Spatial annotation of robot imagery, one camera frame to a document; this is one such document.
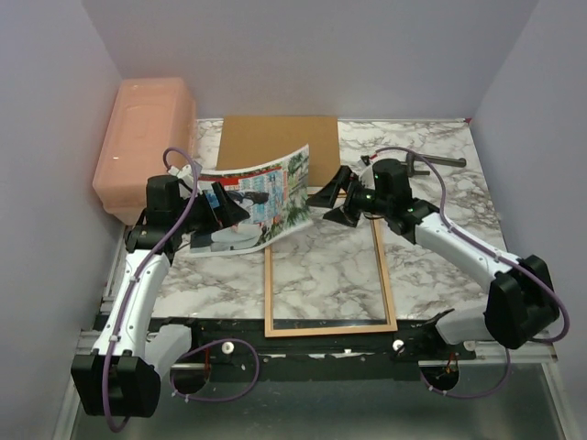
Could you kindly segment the brown frame backing board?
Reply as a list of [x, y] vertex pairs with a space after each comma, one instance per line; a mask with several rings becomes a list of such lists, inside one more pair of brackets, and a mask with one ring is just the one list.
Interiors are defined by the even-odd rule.
[[341, 164], [334, 116], [230, 115], [224, 118], [216, 168], [258, 166], [309, 147], [309, 184], [326, 185]]

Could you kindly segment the brown wooden picture frame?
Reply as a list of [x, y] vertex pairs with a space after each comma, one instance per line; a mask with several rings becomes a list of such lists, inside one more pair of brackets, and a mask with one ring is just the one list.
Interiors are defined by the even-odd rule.
[[[312, 224], [317, 218], [323, 219], [324, 209], [315, 208], [311, 212]], [[275, 326], [273, 318], [273, 292], [272, 292], [272, 256], [271, 246], [279, 239], [273, 242], [264, 250], [264, 324], [266, 336], [311, 336], [311, 335], [335, 335], [335, 334], [358, 334], [358, 333], [374, 333], [376, 331], [394, 332], [398, 328], [396, 321], [395, 307], [393, 301], [393, 293], [390, 281], [389, 270], [387, 268], [387, 261], [384, 254], [384, 245], [382, 242], [382, 226], [380, 221], [373, 218], [364, 219], [371, 223], [372, 237], [374, 240], [375, 250], [377, 254], [378, 271], [380, 275], [380, 282], [383, 293], [383, 301], [385, 306], [386, 322], [384, 324], [366, 324], [360, 322], [358, 324], [344, 325], [341, 321], [334, 321], [331, 326], [325, 325], [322, 321], [317, 320], [301, 320], [292, 321], [292, 326], [288, 328], [278, 328]]]

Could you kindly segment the photo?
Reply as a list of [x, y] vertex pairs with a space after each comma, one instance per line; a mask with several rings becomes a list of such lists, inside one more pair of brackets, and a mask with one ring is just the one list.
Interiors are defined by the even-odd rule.
[[198, 189], [212, 207], [219, 206], [212, 190], [212, 184], [219, 182], [230, 200], [249, 217], [215, 232], [192, 233], [190, 251], [197, 257], [247, 254], [310, 226], [310, 211], [305, 204], [308, 174], [308, 145], [255, 167], [203, 172]]

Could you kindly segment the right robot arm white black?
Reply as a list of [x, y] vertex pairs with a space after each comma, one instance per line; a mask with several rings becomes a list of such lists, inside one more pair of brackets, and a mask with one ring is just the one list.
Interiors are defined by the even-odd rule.
[[455, 345], [473, 340], [518, 349], [562, 316], [541, 258], [503, 252], [450, 222], [439, 207], [413, 196], [406, 167], [397, 159], [380, 159], [362, 176], [342, 166], [306, 203], [344, 226], [356, 226], [363, 215], [380, 218], [397, 236], [436, 253], [482, 288], [485, 306], [433, 318], [433, 330], [421, 339], [431, 358], [444, 358]]

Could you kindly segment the clear acrylic glass sheet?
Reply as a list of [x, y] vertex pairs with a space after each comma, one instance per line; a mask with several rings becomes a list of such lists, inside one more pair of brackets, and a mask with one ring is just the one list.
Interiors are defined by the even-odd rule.
[[273, 318], [278, 328], [317, 320], [331, 326], [386, 322], [371, 223], [347, 228], [317, 218], [271, 246]]

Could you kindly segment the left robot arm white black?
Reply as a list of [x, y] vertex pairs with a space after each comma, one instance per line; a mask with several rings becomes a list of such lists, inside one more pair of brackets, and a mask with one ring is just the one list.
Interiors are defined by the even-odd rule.
[[197, 360], [201, 336], [182, 324], [166, 324], [148, 338], [155, 299], [185, 234], [214, 233], [249, 218], [221, 183], [211, 198], [180, 195], [180, 181], [154, 176], [146, 207], [125, 239], [126, 259], [107, 322], [91, 351], [75, 356], [71, 374], [83, 409], [91, 416], [150, 417], [172, 364]]

